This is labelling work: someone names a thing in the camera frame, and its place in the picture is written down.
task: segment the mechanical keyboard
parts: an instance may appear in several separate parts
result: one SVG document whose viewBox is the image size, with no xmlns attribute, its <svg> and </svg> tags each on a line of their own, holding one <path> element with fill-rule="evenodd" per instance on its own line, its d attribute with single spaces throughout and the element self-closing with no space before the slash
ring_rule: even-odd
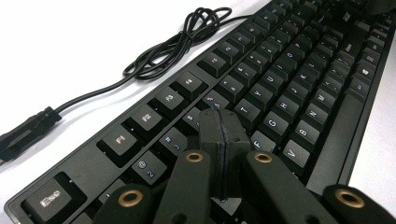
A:
<svg viewBox="0 0 396 224">
<path fill-rule="evenodd" d="M 21 223 L 90 223 L 113 190 L 164 183 L 209 107 L 233 110 L 253 146 L 277 154 L 313 192 L 347 181 L 395 26 L 391 14 L 354 22 L 360 3 L 271 2 L 8 201 L 7 213 Z M 70 202 L 46 209 L 63 195 Z M 242 221 L 239 204 L 213 200 L 212 219 Z"/>
</svg>

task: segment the white background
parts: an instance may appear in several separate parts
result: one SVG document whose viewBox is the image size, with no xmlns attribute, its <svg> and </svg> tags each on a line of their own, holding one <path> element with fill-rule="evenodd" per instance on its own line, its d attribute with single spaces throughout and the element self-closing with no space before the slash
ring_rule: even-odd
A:
<svg viewBox="0 0 396 224">
<path fill-rule="evenodd" d="M 2 1 L 0 3 L 0 134 L 47 106 L 113 84 L 141 52 L 182 27 L 198 7 L 231 7 L 247 15 L 268 1 Z M 216 38 L 230 31 L 222 30 Z M 210 46 L 193 48 L 182 64 Z M 44 140 L 0 166 L 0 223 L 11 223 L 5 202 L 161 83 L 131 81 L 126 88 L 62 113 Z M 386 207 L 393 198 L 377 198 Z"/>
</svg>

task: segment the keyboard frame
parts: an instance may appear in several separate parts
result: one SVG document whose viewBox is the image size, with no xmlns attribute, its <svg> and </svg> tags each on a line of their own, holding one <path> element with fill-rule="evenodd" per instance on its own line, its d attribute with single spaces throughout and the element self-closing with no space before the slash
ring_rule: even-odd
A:
<svg viewBox="0 0 396 224">
<path fill-rule="evenodd" d="M 252 21 L 253 18 L 250 17 L 246 21 L 242 22 L 240 25 L 238 25 L 236 28 L 234 28 L 230 33 L 222 37 L 218 42 L 225 41 L 228 39 L 235 31 L 237 31 L 239 28 L 241 28 L 246 22 Z M 384 47 L 384 51 L 381 56 L 380 64 L 377 67 L 377 70 L 375 72 L 375 79 L 372 84 L 372 87 L 369 91 L 366 103 L 364 105 L 364 109 L 361 114 L 361 119 L 359 121 L 359 125 L 357 128 L 357 131 L 355 132 L 353 142 L 351 145 L 351 148 L 349 150 L 349 153 L 346 158 L 346 163 L 343 168 L 342 175 L 340 177 L 339 183 L 340 184 L 347 184 L 347 181 L 350 178 L 351 171 L 353 169 L 353 164 L 356 160 L 357 154 L 359 152 L 359 145 L 361 143 L 362 135 L 364 133 L 364 128 L 366 126 L 367 120 L 370 115 L 371 108 L 374 103 L 375 99 L 375 93 L 378 89 L 379 82 L 382 76 L 383 69 L 385 67 L 386 60 L 383 60 L 385 56 L 388 57 L 389 54 L 389 48 L 390 48 L 390 41 L 393 38 L 394 35 L 394 30 L 396 26 L 396 20 L 393 20 L 393 23 L 391 25 L 391 28 L 389 30 L 389 35 L 391 37 L 388 37 L 387 42 Z M 183 66 L 180 70 L 175 72 L 171 77 L 166 79 L 163 83 L 161 83 L 158 87 L 156 87 L 153 91 L 148 93 L 144 98 L 140 99 L 138 102 L 136 102 L 134 105 L 132 105 L 130 108 L 125 110 L 121 115 L 116 117 L 114 120 L 112 120 L 110 123 L 107 124 L 106 127 L 104 127 L 102 130 L 100 130 L 98 133 L 96 133 L 93 137 L 89 138 L 86 142 L 84 142 L 80 147 L 75 149 L 73 152 L 71 152 L 67 157 L 56 163 L 53 167 L 51 167 L 46 173 L 41 175 L 38 179 L 36 179 L 34 182 L 29 184 L 25 189 L 20 191 L 18 194 L 16 194 L 14 197 L 12 197 L 10 200 L 7 201 L 5 205 L 5 211 L 7 214 L 11 217 L 11 219 L 16 222 L 19 221 L 21 223 L 33 223 L 32 220 L 26 216 L 26 213 L 23 211 L 21 208 L 21 203 L 31 194 L 33 193 L 36 189 L 44 185 L 46 182 L 48 182 L 50 179 L 52 179 L 54 176 L 59 174 L 60 172 L 65 172 L 68 174 L 68 176 L 73 179 L 73 181 L 78 185 L 78 187 L 82 190 L 82 188 L 90 188 L 92 186 L 91 183 L 87 183 L 85 181 L 86 179 L 81 177 L 81 172 L 79 169 L 82 167 L 80 166 L 75 166 L 74 163 L 71 163 L 76 157 L 77 154 L 82 154 L 86 155 L 86 158 L 92 158 L 91 152 L 89 153 L 90 150 L 96 150 L 95 155 L 93 155 L 95 158 L 98 158 L 98 160 L 103 160 L 104 163 L 98 162 L 96 164 L 93 163 L 93 160 L 84 160 L 84 158 L 81 158 L 81 164 L 85 164 L 84 167 L 93 169 L 94 167 L 104 167 L 105 165 L 108 165 L 107 168 L 111 169 L 110 173 L 111 176 L 115 176 L 114 178 L 111 178 L 111 182 L 106 182 L 105 178 L 103 178 L 103 181 L 95 184 L 96 186 L 103 186 L 102 188 L 97 187 L 94 192 L 90 192 L 90 194 L 87 194 L 86 191 L 83 190 L 85 195 L 87 196 L 87 201 L 72 215 L 70 216 L 65 222 L 71 222 L 73 219 L 75 219 L 88 205 L 90 205 L 93 200 L 95 200 L 115 179 L 117 179 L 122 173 L 125 172 L 125 170 L 132 166 L 132 164 L 139 159 L 147 150 L 149 150 L 157 141 L 158 139 L 163 136 L 169 128 L 173 127 L 175 123 L 180 120 L 185 113 L 190 111 L 192 107 L 196 105 L 209 91 L 213 90 L 213 88 L 219 83 L 220 80 L 222 80 L 223 77 L 225 77 L 227 74 L 229 74 L 230 71 L 233 70 L 233 66 L 231 66 L 227 71 L 219 78 L 213 78 L 210 76 L 207 72 L 205 72 L 202 68 L 200 68 L 197 63 L 200 62 L 208 52 L 213 51 L 217 45 L 213 44 L 210 46 L 208 49 L 206 49 L 203 53 L 201 53 L 199 56 L 191 60 L 189 63 L 187 63 L 185 66 Z M 246 52 L 235 64 L 238 64 L 244 60 L 244 56 L 248 55 L 251 51 L 254 50 L 256 46 L 260 44 L 260 41 L 255 44 L 248 52 Z M 109 133 L 112 130 L 112 127 L 115 125 L 120 125 L 123 123 L 125 120 L 127 120 L 130 115 L 136 111 L 136 106 L 141 105 L 141 104 L 147 104 L 155 95 L 157 95 L 163 87 L 169 86 L 171 83 L 173 83 L 179 76 L 181 76 L 184 72 L 187 72 L 191 69 L 194 69 L 194 71 L 198 71 L 197 73 L 193 73 L 197 77 L 199 77 L 203 82 L 208 85 L 208 88 L 198 97 L 195 99 L 191 104 L 186 107 L 181 114 L 179 114 L 176 118 L 173 119 L 170 123 L 166 125 L 166 127 L 160 131 L 160 133 L 157 134 L 155 138 L 153 138 L 151 141 L 149 141 L 145 147 L 143 147 L 142 150 L 140 150 L 130 161 L 128 161 L 122 168 L 119 168 L 117 165 L 115 165 L 106 155 L 103 154 L 102 150 L 100 150 L 96 143 L 99 142 L 107 133 Z"/>
</svg>

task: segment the key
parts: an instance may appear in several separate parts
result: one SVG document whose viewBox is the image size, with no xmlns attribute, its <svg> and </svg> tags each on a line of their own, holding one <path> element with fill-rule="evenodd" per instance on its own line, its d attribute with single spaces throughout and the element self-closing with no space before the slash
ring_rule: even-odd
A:
<svg viewBox="0 0 396 224">
<path fill-rule="evenodd" d="M 262 118 L 262 112 L 246 99 L 242 99 L 233 111 L 238 115 L 242 126 L 251 132 Z"/>
<path fill-rule="evenodd" d="M 195 100 L 207 85 L 190 72 L 184 73 L 174 83 L 172 88 L 189 101 Z"/>
<path fill-rule="evenodd" d="M 166 125 L 167 121 L 148 105 L 142 105 L 127 119 L 131 131 L 150 141 Z"/>
<path fill-rule="evenodd" d="M 274 99 L 274 95 L 257 83 L 247 93 L 246 99 L 257 106 L 262 112 L 266 112 L 269 109 L 269 104 Z"/>
<path fill-rule="evenodd" d="M 196 135 L 199 132 L 199 110 L 197 107 L 193 107 L 186 115 L 183 116 L 178 122 L 178 126 L 189 135 Z"/>
<path fill-rule="evenodd" d="M 132 169 L 149 185 L 153 185 L 165 173 L 167 166 L 147 151 L 132 165 Z"/>
<path fill-rule="evenodd" d="M 308 152 L 313 153 L 319 138 L 319 131 L 304 120 L 300 120 L 291 138 Z"/>
<path fill-rule="evenodd" d="M 59 173 L 23 201 L 23 208 L 39 223 L 63 223 L 87 197 L 65 173 Z"/>
<path fill-rule="evenodd" d="M 251 135 L 250 139 L 253 146 L 258 150 L 273 152 L 276 148 L 275 142 L 259 131 Z"/>
<path fill-rule="evenodd" d="M 228 75 L 216 86 L 216 91 L 231 103 L 236 104 L 242 98 L 246 89 L 242 83 Z"/>
<path fill-rule="evenodd" d="M 258 129 L 277 144 L 281 144 L 286 137 L 289 126 L 280 116 L 270 111 L 264 121 L 259 124 Z"/>
<path fill-rule="evenodd" d="M 282 151 L 282 159 L 286 165 L 298 176 L 303 175 L 303 171 L 309 160 L 309 152 L 295 143 L 293 140 L 289 140 L 285 148 Z"/>
<path fill-rule="evenodd" d="M 213 109 L 231 109 L 232 104 L 222 95 L 212 90 L 198 103 L 198 107 L 200 109 L 210 107 Z"/>
<path fill-rule="evenodd" d="M 220 77 L 229 67 L 229 65 L 218 55 L 213 52 L 208 53 L 198 66 L 204 69 L 212 77 Z"/>
<path fill-rule="evenodd" d="M 156 147 L 168 160 L 176 162 L 177 157 L 187 149 L 187 137 L 172 127 L 160 138 Z"/>
<path fill-rule="evenodd" d="M 141 149 L 142 144 L 121 125 L 114 128 L 98 143 L 98 147 L 118 167 L 122 167 Z"/>
<path fill-rule="evenodd" d="M 233 64 L 242 56 L 242 53 L 228 42 L 220 44 L 214 51 L 220 58 L 224 59 L 229 64 Z"/>
<path fill-rule="evenodd" d="M 181 95 L 166 87 L 158 93 L 151 104 L 169 119 L 173 119 L 189 104 Z"/>
</svg>

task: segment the black keycap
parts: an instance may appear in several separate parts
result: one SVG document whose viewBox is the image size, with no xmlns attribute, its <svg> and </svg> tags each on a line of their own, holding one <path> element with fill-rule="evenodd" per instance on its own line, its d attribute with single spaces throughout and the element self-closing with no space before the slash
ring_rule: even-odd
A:
<svg viewBox="0 0 396 224">
<path fill-rule="evenodd" d="M 264 73 L 262 78 L 260 78 L 259 83 L 274 95 L 278 95 L 283 90 L 286 82 L 283 78 L 278 76 L 271 67 Z"/>
<path fill-rule="evenodd" d="M 167 166 L 152 152 L 147 151 L 132 165 L 132 169 L 149 185 L 153 185 L 166 171 Z"/>
<path fill-rule="evenodd" d="M 116 179 L 116 181 L 114 181 L 114 183 L 112 183 L 110 185 L 110 187 L 108 187 L 97 199 L 96 201 L 96 205 L 98 207 L 101 207 L 103 204 L 105 204 L 105 202 L 107 201 L 107 199 L 110 197 L 110 195 L 116 191 L 116 189 L 119 189 L 120 187 L 126 185 L 127 181 L 123 180 L 122 178 Z"/>
<path fill-rule="evenodd" d="M 257 106 L 262 112 L 266 112 L 274 99 L 274 95 L 257 83 L 247 93 L 246 99 Z"/>
<path fill-rule="evenodd" d="M 241 33 L 237 32 L 231 35 L 230 39 L 227 40 L 230 44 L 236 46 L 242 53 L 248 51 L 253 45 L 252 41 Z"/>
<path fill-rule="evenodd" d="M 275 60 L 277 55 L 279 55 L 279 50 L 276 47 L 271 45 L 268 41 L 264 40 L 262 43 L 256 48 L 256 50 L 264 56 L 270 63 Z"/>
<path fill-rule="evenodd" d="M 189 104 L 181 95 L 166 87 L 158 93 L 151 101 L 154 108 L 169 119 L 173 119 Z"/>
<path fill-rule="evenodd" d="M 215 50 L 215 53 L 229 64 L 235 63 L 242 55 L 239 49 L 237 49 L 228 42 L 220 44 L 219 47 Z"/>
<path fill-rule="evenodd" d="M 219 85 L 216 87 L 216 91 L 231 103 L 236 104 L 236 102 L 242 98 L 246 89 L 242 83 L 228 75 L 219 83 Z"/>
<path fill-rule="evenodd" d="M 238 105 L 235 106 L 233 111 L 238 115 L 242 126 L 244 126 L 244 128 L 249 132 L 259 124 L 259 121 L 262 118 L 262 112 L 260 109 L 246 99 L 242 99 Z"/>
<path fill-rule="evenodd" d="M 258 14 L 258 16 L 254 19 L 254 22 L 266 30 L 271 30 L 277 23 L 276 15 L 265 10 L 264 12 L 260 12 Z"/>
<path fill-rule="evenodd" d="M 258 150 L 273 152 L 276 148 L 275 142 L 259 131 L 251 135 L 250 139 L 253 146 Z"/>
<path fill-rule="evenodd" d="M 197 107 L 193 107 L 189 112 L 187 112 L 183 119 L 178 122 L 178 126 L 183 129 L 183 131 L 189 135 L 196 135 L 199 132 L 199 113 L 201 110 Z"/>
<path fill-rule="evenodd" d="M 335 98 L 323 89 L 318 89 L 314 95 L 314 98 L 312 99 L 312 102 L 324 111 L 330 113 L 332 111 L 332 107 L 334 106 Z"/>
<path fill-rule="evenodd" d="M 319 138 L 319 131 L 300 120 L 291 138 L 301 147 L 313 153 Z"/>
<path fill-rule="evenodd" d="M 317 105 L 309 104 L 303 114 L 303 120 L 320 132 L 323 132 L 329 114 Z"/>
<path fill-rule="evenodd" d="M 281 95 L 272 109 L 287 123 L 293 123 L 300 107 L 285 95 Z"/>
<path fill-rule="evenodd" d="M 63 223 L 86 196 L 64 173 L 59 173 L 23 201 L 23 208 L 39 223 Z"/>
<path fill-rule="evenodd" d="M 208 53 L 198 65 L 213 77 L 220 77 L 230 66 L 213 52 Z"/>
<path fill-rule="evenodd" d="M 260 77 L 260 74 L 257 73 L 257 71 L 253 68 L 249 67 L 247 64 L 240 63 L 231 72 L 231 76 L 244 84 L 244 86 L 246 86 L 247 88 L 250 88 Z"/>
<path fill-rule="evenodd" d="M 252 51 L 244 60 L 244 63 L 257 71 L 259 74 L 264 72 L 269 66 L 268 59 L 262 56 L 258 51 Z"/>
<path fill-rule="evenodd" d="M 198 108 L 200 109 L 207 109 L 207 108 L 214 108 L 214 109 L 231 109 L 233 108 L 230 101 L 224 98 L 216 91 L 210 91 L 199 103 Z"/>
<path fill-rule="evenodd" d="M 325 76 L 320 84 L 320 87 L 333 97 L 337 98 L 343 85 L 334 78 Z"/>
<path fill-rule="evenodd" d="M 141 149 L 142 144 L 119 125 L 98 143 L 98 147 L 117 166 L 122 167 Z"/>
<path fill-rule="evenodd" d="M 190 72 L 184 73 L 174 83 L 172 88 L 189 101 L 195 100 L 207 85 Z"/>
<path fill-rule="evenodd" d="M 305 166 L 309 160 L 309 152 L 305 148 L 299 146 L 293 140 L 289 140 L 282 151 L 281 157 L 283 162 L 297 175 L 302 175 Z"/>
<path fill-rule="evenodd" d="M 299 85 L 297 82 L 292 81 L 286 87 L 286 91 L 284 91 L 284 94 L 288 96 L 297 105 L 303 106 L 308 96 L 308 90 L 302 87 L 301 85 Z"/>
<path fill-rule="evenodd" d="M 264 121 L 259 124 L 258 129 L 274 140 L 277 144 L 281 144 L 285 138 L 289 124 L 276 113 L 270 111 Z"/>
<path fill-rule="evenodd" d="M 127 119 L 131 131 L 149 141 L 166 125 L 167 121 L 148 105 L 142 105 Z"/>
<path fill-rule="evenodd" d="M 156 146 L 167 159 L 176 161 L 177 157 L 187 149 L 187 137 L 173 127 L 160 138 Z"/>
</svg>

